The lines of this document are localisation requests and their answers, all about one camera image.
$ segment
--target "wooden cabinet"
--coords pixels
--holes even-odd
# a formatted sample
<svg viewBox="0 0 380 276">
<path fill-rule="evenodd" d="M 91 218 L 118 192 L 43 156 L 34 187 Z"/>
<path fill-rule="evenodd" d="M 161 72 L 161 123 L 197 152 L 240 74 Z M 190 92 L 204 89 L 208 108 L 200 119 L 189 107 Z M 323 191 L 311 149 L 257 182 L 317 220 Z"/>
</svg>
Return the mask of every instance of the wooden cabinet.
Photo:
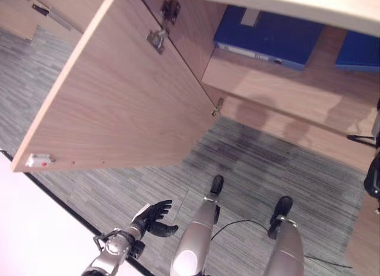
<svg viewBox="0 0 380 276">
<path fill-rule="evenodd" d="M 159 25 L 141 0 L 104 0 L 15 155 L 16 171 L 180 162 L 214 106 L 180 54 L 145 40 Z M 28 168 L 31 154 L 51 154 Z"/>
<path fill-rule="evenodd" d="M 380 0 L 179 2 L 162 55 L 145 40 L 160 28 L 162 0 L 102 2 L 31 125 L 13 170 L 178 163 L 214 123 L 211 111 L 221 97 L 222 115 L 367 170 L 373 149 L 345 136 L 370 134 L 380 80 L 334 66 L 345 30 L 326 26 L 304 72 L 215 50 L 213 36 L 229 3 L 378 36 Z M 30 168 L 31 154 L 51 154 L 55 162 Z M 375 217 L 363 206 L 360 221 Z M 370 231 L 377 229 L 376 221 L 368 223 Z M 361 229 L 356 226 L 354 235 Z M 351 252 L 357 245 L 349 246 Z M 378 247 L 365 256 L 372 265 L 378 264 Z M 371 275 L 376 266 L 357 270 Z"/>
<path fill-rule="evenodd" d="M 37 25 L 76 45 L 103 0 L 0 0 L 0 28 L 33 40 Z M 32 8 L 58 14 L 54 20 Z"/>
</svg>

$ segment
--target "door hinge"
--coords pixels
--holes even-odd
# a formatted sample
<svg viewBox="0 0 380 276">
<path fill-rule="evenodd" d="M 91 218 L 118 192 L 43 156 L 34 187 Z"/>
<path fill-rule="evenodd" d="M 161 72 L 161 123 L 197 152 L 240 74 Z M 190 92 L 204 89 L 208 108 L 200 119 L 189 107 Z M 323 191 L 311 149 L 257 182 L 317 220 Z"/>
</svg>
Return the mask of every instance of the door hinge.
<svg viewBox="0 0 380 276">
<path fill-rule="evenodd" d="M 165 37 L 169 35 L 169 23 L 175 24 L 181 6 L 177 0 L 164 0 L 161 6 L 161 15 L 163 17 L 161 30 L 150 30 L 146 36 L 147 41 L 154 49 L 162 54 L 165 50 L 163 45 Z"/>
<path fill-rule="evenodd" d="M 211 112 L 211 115 L 215 117 L 217 114 L 220 114 L 221 107 L 223 105 L 224 99 L 219 98 L 218 103 L 216 104 L 215 109 Z"/>
</svg>

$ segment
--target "wooden panel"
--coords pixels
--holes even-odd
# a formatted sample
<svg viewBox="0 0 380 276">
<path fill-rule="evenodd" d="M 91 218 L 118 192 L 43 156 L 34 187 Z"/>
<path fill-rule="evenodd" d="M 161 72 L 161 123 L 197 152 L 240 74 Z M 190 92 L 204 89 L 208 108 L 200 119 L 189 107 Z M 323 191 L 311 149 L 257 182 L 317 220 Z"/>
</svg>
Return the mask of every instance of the wooden panel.
<svg viewBox="0 0 380 276">
<path fill-rule="evenodd" d="M 221 114 L 292 144 L 366 172 L 373 159 L 373 148 L 347 140 L 307 121 L 273 111 L 270 107 L 228 95 Z"/>
<path fill-rule="evenodd" d="M 380 36 L 380 0 L 210 0 Z"/>
<path fill-rule="evenodd" d="M 157 21 L 162 22 L 160 9 L 164 0 L 144 0 Z M 214 35 L 226 9 L 225 4 L 203 0 L 178 0 L 180 12 L 169 37 L 201 80 L 214 51 Z"/>
<path fill-rule="evenodd" d="M 380 215 L 375 198 L 365 193 L 362 209 L 346 249 L 345 258 L 358 276 L 380 275 Z"/>
<path fill-rule="evenodd" d="M 36 20 L 25 17 L 14 8 L 0 2 L 0 28 L 23 39 L 31 40 L 33 39 L 36 27 Z"/>
<path fill-rule="evenodd" d="M 334 66 L 345 33 L 326 27 L 304 71 L 217 49 L 202 81 L 333 132 L 369 135 L 380 77 Z"/>
<path fill-rule="evenodd" d="M 174 46 L 159 55 L 145 35 L 158 28 L 141 0 L 104 0 L 32 123 L 12 163 L 31 153 L 39 170 L 180 162 L 213 124 L 213 104 Z"/>
</svg>

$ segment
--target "wire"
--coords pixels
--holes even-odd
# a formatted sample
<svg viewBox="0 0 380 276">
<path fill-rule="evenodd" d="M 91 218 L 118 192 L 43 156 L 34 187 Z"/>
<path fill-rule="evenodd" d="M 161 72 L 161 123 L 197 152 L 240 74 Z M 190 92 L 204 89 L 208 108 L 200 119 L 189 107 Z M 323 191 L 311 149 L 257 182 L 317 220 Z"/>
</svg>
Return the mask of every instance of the wire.
<svg viewBox="0 0 380 276">
<path fill-rule="evenodd" d="M 254 224 L 260 226 L 262 229 L 264 229 L 264 230 L 268 233 L 267 228 L 264 227 L 262 224 L 258 223 L 257 221 L 252 221 L 252 220 L 240 220 L 240 221 L 233 221 L 232 223 L 226 224 L 224 227 L 222 227 L 220 230 L 218 230 L 218 231 L 212 236 L 211 241 L 213 241 L 213 239 L 214 239 L 219 233 L 221 233 L 226 227 L 231 226 L 232 224 L 237 224 L 237 223 L 254 223 Z M 309 258 L 309 259 L 313 259 L 313 260 L 317 260 L 317 261 L 325 262 L 325 263 L 327 263 L 327 264 L 330 264 L 330 265 L 333 265 L 333 266 L 337 266 L 337 267 L 342 267 L 342 268 L 352 269 L 351 266 L 346 266 L 346 265 L 342 265 L 342 264 L 333 263 L 333 262 L 326 261 L 326 260 L 323 260 L 323 259 L 321 259 L 321 258 L 317 258 L 317 257 L 314 257 L 314 256 L 305 255 L 305 258 Z"/>
<path fill-rule="evenodd" d="M 305 257 L 309 258 L 309 259 L 314 259 L 314 260 L 318 260 L 318 261 L 321 261 L 321 262 L 325 262 L 327 264 L 338 266 L 338 267 L 349 268 L 349 269 L 353 268 L 351 266 L 345 266 L 345 265 L 342 265 L 342 264 L 336 264 L 336 263 L 333 263 L 333 262 L 330 262 L 330 261 L 326 261 L 326 260 L 323 260 L 323 259 L 320 259 L 320 258 L 317 258 L 317 257 L 309 256 L 309 255 L 305 255 Z"/>
<path fill-rule="evenodd" d="M 214 239 L 219 233 L 221 233 L 221 231 L 224 230 L 226 227 L 231 226 L 232 224 L 244 223 L 244 222 L 246 222 L 246 223 L 254 223 L 254 224 L 257 224 L 258 226 L 262 227 L 262 228 L 268 233 L 267 228 L 264 227 L 262 224 L 256 222 L 256 221 L 252 221 L 252 220 L 240 220 L 240 221 L 233 221 L 232 223 L 226 224 L 224 227 L 222 227 L 220 230 L 218 230 L 218 231 L 216 232 L 216 234 L 214 234 L 214 235 L 212 236 L 211 241 L 213 241 L 213 239 Z"/>
</svg>

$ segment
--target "cabinet door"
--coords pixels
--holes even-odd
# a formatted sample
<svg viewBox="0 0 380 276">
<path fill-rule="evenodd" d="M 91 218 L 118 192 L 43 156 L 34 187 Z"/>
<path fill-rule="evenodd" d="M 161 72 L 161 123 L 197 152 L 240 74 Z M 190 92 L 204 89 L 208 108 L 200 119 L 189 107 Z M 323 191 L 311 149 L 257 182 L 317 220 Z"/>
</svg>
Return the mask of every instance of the cabinet door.
<svg viewBox="0 0 380 276">
<path fill-rule="evenodd" d="M 33 121 L 14 171 L 180 162 L 213 124 L 213 104 L 141 0 L 104 0 Z M 50 154 L 27 167 L 31 154 Z"/>
</svg>

